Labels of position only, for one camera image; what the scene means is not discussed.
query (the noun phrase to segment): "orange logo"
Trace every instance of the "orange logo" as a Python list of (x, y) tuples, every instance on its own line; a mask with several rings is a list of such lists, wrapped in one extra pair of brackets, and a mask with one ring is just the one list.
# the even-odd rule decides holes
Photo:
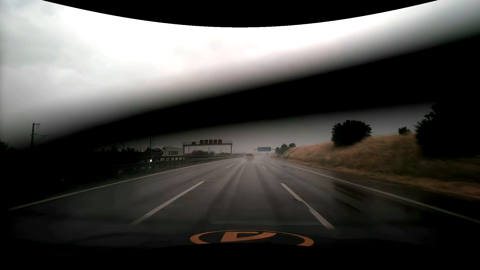
[[(298, 234), (293, 234), (293, 233), (282, 233), (282, 232), (274, 232), (274, 231), (258, 231), (258, 230), (228, 230), (228, 231), (214, 231), (214, 232), (207, 232), (207, 233), (199, 233), (196, 234), (192, 237), (190, 237), (190, 241), (194, 242), (195, 244), (211, 244), (211, 242), (217, 242), (218, 239), (220, 239), (221, 234), (223, 233), (223, 236), (221, 237), (220, 243), (226, 243), (226, 242), (239, 242), (239, 241), (252, 241), (253, 243), (255, 240), (259, 239), (264, 239), (264, 238), (270, 238), (273, 236), (280, 236), (282, 235), (283, 237), (279, 237), (279, 239), (276, 241), (278, 244), (290, 244), (290, 243), (299, 243), (300, 244), (294, 244), (294, 245), (304, 245), (304, 246), (311, 246), (313, 245), (313, 240), (301, 236)], [(213, 239), (210, 240), (211, 242), (206, 242), (208, 235), (213, 235), (210, 238)]]

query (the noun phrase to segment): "utility pole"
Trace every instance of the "utility pole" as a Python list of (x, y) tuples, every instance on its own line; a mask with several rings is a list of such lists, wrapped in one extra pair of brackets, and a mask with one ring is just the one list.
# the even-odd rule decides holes
[(35, 131), (35, 123), (32, 123), (32, 140), (30, 141), (30, 149), (33, 148), (33, 135)]
[(35, 124), (35, 123), (32, 123), (32, 139), (30, 140), (30, 149), (33, 148), (33, 137), (34, 137), (34, 135), (43, 136), (42, 139), (47, 136), (47, 135), (35, 134), (35, 125), (37, 125), (37, 127), (40, 126), (39, 123), (36, 123), (36, 124)]

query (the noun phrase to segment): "lane marking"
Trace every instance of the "lane marking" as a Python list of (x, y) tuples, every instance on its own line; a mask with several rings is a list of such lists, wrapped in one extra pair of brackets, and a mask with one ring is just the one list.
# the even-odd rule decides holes
[[(280, 163), (280, 164), (283, 164), (283, 165), (285, 165), (285, 166), (290, 166), (290, 167), (297, 168), (297, 169), (300, 169), (300, 170), (304, 170), (304, 171), (307, 171), (307, 172), (312, 172), (312, 171), (309, 171), (309, 170), (306, 170), (306, 169), (302, 169), (302, 168), (299, 168), (299, 167), (295, 167), (295, 166), (292, 166), (292, 165), (288, 165), (288, 164), (285, 164), (285, 163), (282, 163), (282, 162), (278, 162), (278, 161), (275, 161), (275, 160), (272, 160), (272, 161), (273, 161), (273, 162)], [(435, 207), (435, 206), (431, 206), (431, 205), (428, 205), (428, 204), (424, 204), (424, 203), (421, 203), (421, 202), (418, 202), (418, 201), (414, 201), (414, 200), (411, 200), (411, 199), (403, 198), (403, 197), (397, 196), (397, 195), (395, 195), (395, 194), (391, 194), (391, 193), (384, 192), (384, 191), (381, 191), (381, 190), (378, 190), (378, 189), (374, 189), (374, 188), (362, 186), (362, 185), (360, 185), (360, 184), (355, 184), (355, 183), (352, 183), (352, 182), (349, 182), (349, 181), (345, 181), (345, 180), (342, 180), (342, 179), (338, 179), (338, 178), (335, 178), (335, 177), (332, 177), (332, 176), (328, 176), (328, 175), (325, 175), (325, 174), (321, 174), (321, 173), (318, 173), (318, 172), (312, 172), (312, 173), (315, 173), (315, 174), (318, 174), (318, 175), (321, 175), (321, 176), (325, 176), (325, 177), (328, 177), (328, 178), (332, 178), (332, 179), (335, 179), (335, 180), (337, 180), (337, 181), (341, 181), (341, 182), (344, 182), (344, 183), (348, 183), (348, 184), (351, 184), (351, 185), (354, 185), (354, 186), (362, 187), (362, 188), (365, 188), (365, 189), (368, 189), (368, 190), (373, 190), (373, 191), (376, 191), (376, 192), (379, 192), (379, 193), (382, 193), (382, 194), (385, 194), (385, 195), (389, 195), (389, 196), (392, 196), (392, 197), (395, 197), (395, 198), (398, 198), (398, 199), (402, 199), (402, 200), (405, 200), (405, 201), (408, 201), (408, 202), (411, 202), (411, 203), (415, 203), (415, 204), (418, 204), (418, 205), (421, 205), (421, 206), (424, 206), (424, 207), (427, 207), (427, 208), (431, 208), (431, 209), (434, 209), (434, 210), (437, 210), (437, 211), (440, 211), (440, 212), (443, 212), (443, 213), (446, 213), (446, 214), (450, 214), (450, 215), (452, 215), (452, 216), (456, 216), (456, 217), (463, 218), (463, 219), (466, 219), (466, 220), (469, 220), (469, 221), (473, 221), (473, 222), (476, 222), (476, 223), (480, 223), (479, 220), (476, 220), (476, 219), (473, 219), (473, 218), (470, 218), (470, 217), (467, 217), (467, 216), (464, 216), (464, 215), (460, 215), (460, 214), (457, 214), (457, 213), (454, 213), (454, 212), (450, 212), (450, 211), (448, 211), (448, 210), (441, 209), (441, 208), (438, 208), (438, 207)]]
[(310, 211), (310, 213), (312, 213), (318, 219), (318, 221), (320, 221), (325, 227), (327, 227), (327, 229), (335, 229), (332, 226), (332, 224), (330, 224), (317, 211), (315, 211), (315, 209), (313, 209), (310, 205), (308, 205), (308, 203), (306, 203), (297, 194), (295, 194), (295, 192), (293, 192), (293, 190), (291, 190), (289, 187), (287, 187), (284, 183), (280, 183), (280, 185), (282, 185), (286, 190), (288, 190), (288, 192), (290, 192), (290, 194), (292, 194), (298, 201), (304, 203), (308, 207), (308, 210)]
[(139, 224), (140, 222), (146, 220), (148, 217), (150, 217), (151, 215), (155, 214), (157, 211), (159, 211), (159, 210), (162, 209), (163, 207), (169, 205), (169, 204), (170, 204), (171, 202), (173, 202), (174, 200), (176, 200), (176, 199), (180, 198), (181, 196), (185, 195), (187, 192), (191, 191), (192, 189), (198, 187), (198, 186), (201, 185), (203, 182), (205, 182), (205, 181), (201, 181), (200, 183), (194, 185), (193, 187), (191, 187), (191, 188), (185, 190), (184, 192), (176, 195), (175, 197), (171, 198), (170, 200), (168, 200), (167, 202), (163, 203), (163, 204), (160, 205), (159, 207), (157, 207), (157, 208), (153, 209), (152, 211), (146, 213), (143, 217), (141, 217), (141, 218), (135, 220), (134, 222), (132, 222), (132, 225), (137, 225), (137, 224)]
[(213, 162), (192, 165), (192, 166), (178, 168), (178, 169), (174, 169), (174, 170), (170, 170), (170, 171), (158, 172), (158, 173), (145, 175), (145, 176), (140, 176), (140, 177), (137, 177), (137, 178), (132, 178), (132, 179), (128, 179), (128, 180), (124, 180), (124, 181), (120, 181), (120, 182), (115, 182), (115, 183), (111, 183), (111, 184), (97, 186), (97, 187), (93, 187), (93, 188), (89, 188), (89, 189), (85, 189), (85, 190), (81, 190), (81, 191), (76, 191), (76, 192), (72, 192), (72, 193), (68, 193), (68, 194), (64, 194), (64, 195), (60, 195), (60, 196), (56, 196), (56, 197), (52, 197), (52, 198), (48, 198), (48, 199), (44, 199), (44, 200), (40, 200), (40, 201), (36, 201), (36, 202), (33, 202), (33, 203), (27, 203), (27, 204), (24, 204), (24, 205), (12, 207), (12, 208), (7, 209), (7, 211), (12, 211), (12, 210), (24, 208), (24, 207), (27, 207), (27, 206), (31, 206), (31, 205), (35, 205), (35, 204), (39, 204), (39, 203), (43, 203), (43, 202), (48, 202), (48, 201), (55, 200), (55, 199), (60, 199), (60, 198), (63, 198), (63, 197), (79, 194), (79, 193), (82, 193), (82, 192), (87, 192), (87, 191), (90, 191), (90, 190), (94, 190), (94, 189), (98, 189), (98, 188), (102, 188), (102, 187), (106, 187), (106, 186), (121, 184), (121, 183), (125, 183), (125, 182), (128, 182), (128, 181), (137, 180), (137, 179), (140, 179), (140, 178), (150, 177), (150, 176), (154, 176), (154, 175), (158, 175), (158, 174), (162, 174), (162, 173), (167, 173), (167, 172), (174, 172), (174, 171), (183, 170), (183, 169), (187, 169), (187, 168), (191, 168), (191, 167), (195, 167), (195, 166), (206, 165), (206, 164), (221, 162), (221, 161), (226, 161), (226, 160), (217, 160), (217, 161), (213, 161)]

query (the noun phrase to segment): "metal pole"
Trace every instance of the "metal pole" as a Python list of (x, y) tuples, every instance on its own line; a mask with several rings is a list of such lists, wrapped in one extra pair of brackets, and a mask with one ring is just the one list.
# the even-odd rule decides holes
[(32, 123), (32, 140), (30, 141), (30, 149), (33, 148), (33, 132), (35, 129), (35, 123)]

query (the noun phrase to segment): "sky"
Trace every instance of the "sky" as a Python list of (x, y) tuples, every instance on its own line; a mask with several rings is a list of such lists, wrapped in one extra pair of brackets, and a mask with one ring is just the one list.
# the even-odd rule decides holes
[[(232, 141), (234, 153), (253, 153), (258, 147), (280, 147), (283, 143), (295, 143), (296, 146), (314, 145), (329, 142), (332, 127), (346, 120), (357, 120), (369, 124), (373, 136), (398, 134), (398, 128), (406, 126), (414, 131), (414, 125), (432, 111), (433, 103), (412, 104), (407, 106), (384, 107), (369, 110), (339, 111), (317, 115), (305, 115), (277, 120), (258, 121), (225, 125), (213, 128), (189, 130), (168, 135), (139, 138), (137, 140), (116, 142), (120, 148), (132, 147), (144, 151), (152, 147), (182, 147), (182, 142), (198, 142), (205, 139)], [(101, 146), (95, 150), (105, 150), (110, 146)], [(217, 153), (230, 152), (229, 146), (190, 147), (192, 150), (211, 150)]]
[(171, 25), (0, 0), (0, 140), (29, 145), (137, 113), (435, 46), (480, 32), (478, 0), (309, 25)]

